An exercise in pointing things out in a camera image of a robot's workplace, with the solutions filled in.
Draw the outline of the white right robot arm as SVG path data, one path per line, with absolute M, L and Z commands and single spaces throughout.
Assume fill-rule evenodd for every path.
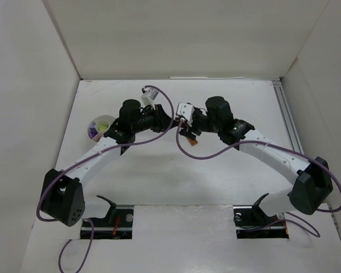
M 202 133 L 217 134 L 229 149 L 248 154 L 282 175 L 290 184 L 277 193 L 266 192 L 252 205 L 243 205 L 234 213 L 238 226 L 251 227 L 270 223 L 279 213 L 297 210 L 305 215 L 318 211 L 332 192 L 331 173 L 327 162 L 271 142 L 254 125 L 234 117 L 229 103 L 221 96 L 207 99 L 206 111 L 180 103 L 177 135 L 195 139 Z

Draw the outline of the orange lego brick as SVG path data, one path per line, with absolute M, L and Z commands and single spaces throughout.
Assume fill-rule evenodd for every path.
M 190 139 L 189 138 L 188 141 L 192 147 L 198 144 L 198 141 L 196 139 Z

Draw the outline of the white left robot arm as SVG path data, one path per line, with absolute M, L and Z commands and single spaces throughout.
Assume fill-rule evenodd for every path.
M 84 188 L 110 162 L 120 158 L 131 146 L 135 136 L 151 130 L 162 137 L 175 126 L 174 114 L 168 115 L 160 104 L 141 107 L 137 100 L 126 100 L 119 116 L 99 141 L 73 165 L 62 170 L 50 169 L 44 177 L 36 216 L 49 215 L 49 222 L 71 227 L 85 215 Z

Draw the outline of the purple arched lego piece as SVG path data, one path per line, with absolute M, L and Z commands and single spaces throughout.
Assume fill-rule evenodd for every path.
M 98 134 L 98 131 L 95 128 L 90 128 L 88 133 L 89 133 L 89 137 L 92 139 Z

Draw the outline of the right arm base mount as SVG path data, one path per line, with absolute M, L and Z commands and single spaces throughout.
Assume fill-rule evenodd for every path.
M 268 194 L 262 195 L 252 205 L 234 205 L 233 222 L 237 239 L 289 239 L 285 221 L 275 214 L 267 216 L 259 205 Z

